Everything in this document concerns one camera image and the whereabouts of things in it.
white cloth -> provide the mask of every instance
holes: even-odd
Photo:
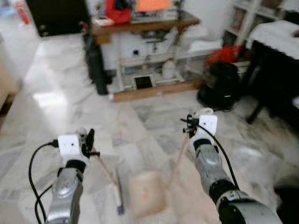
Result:
[[[191,43],[188,52],[197,52],[197,51],[215,51],[220,50],[222,48],[222,40],[216,41],[204,41],[204,40],[196,40]]]
[[[258,25],[250,34],[246,47],[258,41],[272,49],[299,60],[299,38],[293,37],[299,26],[287,21],[276,21]]]
[[[210,40],[210,30],[200,25],[190,26],[180,37],[180,46],[182,50],[188,50],[190,45],[196,40]]]

red fire extinguisher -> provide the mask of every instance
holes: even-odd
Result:
[[[24,3],[22,1],[16,2],[15,8],[18,12],[18,15],[19,15],[20,19],[23,21],[23,23],[29,24],[30,23],[30,17],[28,15],[27,11],[26,11]]]

red bag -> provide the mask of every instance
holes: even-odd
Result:
[[[205,67],[210,66],[211,64],[217,61],[235,63],[241,49],[242,45],[233,47],[223,47],[221,50],[218,50],[209,56],[209,58],[206,61]]]
[[[115,9],[115,0],[107,0],[106,16],[114,21],[115,24],[121,24],[131,21],[131,9]]]

wooden baseboard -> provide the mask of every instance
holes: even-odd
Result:
[[[157,86],[148,89],[124,91],[114,94],[113,101],[119,103],[136,99],[156,97],[161,94],[198,90],[202,84],[202,81],[183,82],[172,85]]]

black speaker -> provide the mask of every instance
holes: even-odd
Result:
[[[230,63],[216,62],[205,71],[204,78],[206,84],[197,94],[199,103],[214,110],[231,110],[238,99],[238,68]]]
[[[81,32],[81,22],[90,25],[84,0],[26,0],[41,37]]]

